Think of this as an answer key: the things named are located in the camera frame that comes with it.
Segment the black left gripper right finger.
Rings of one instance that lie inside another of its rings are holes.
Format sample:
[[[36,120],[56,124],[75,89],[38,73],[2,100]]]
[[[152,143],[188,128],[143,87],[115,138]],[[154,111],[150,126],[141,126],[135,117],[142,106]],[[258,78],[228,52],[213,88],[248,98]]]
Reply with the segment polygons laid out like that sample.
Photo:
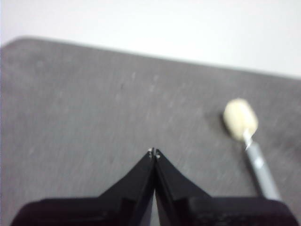
[[[157,149],[156,200],[162,226],[297,226],[288,206],[263,197],[213,197]]]

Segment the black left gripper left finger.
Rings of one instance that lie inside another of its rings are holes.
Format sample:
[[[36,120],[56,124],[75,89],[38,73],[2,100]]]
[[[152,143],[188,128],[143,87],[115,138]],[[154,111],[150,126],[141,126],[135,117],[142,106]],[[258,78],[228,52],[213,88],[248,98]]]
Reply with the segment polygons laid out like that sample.
[[[153,149],[100,196],[53,198],[24,205],[13,226],[140,226],[150,222],[154,193]]]

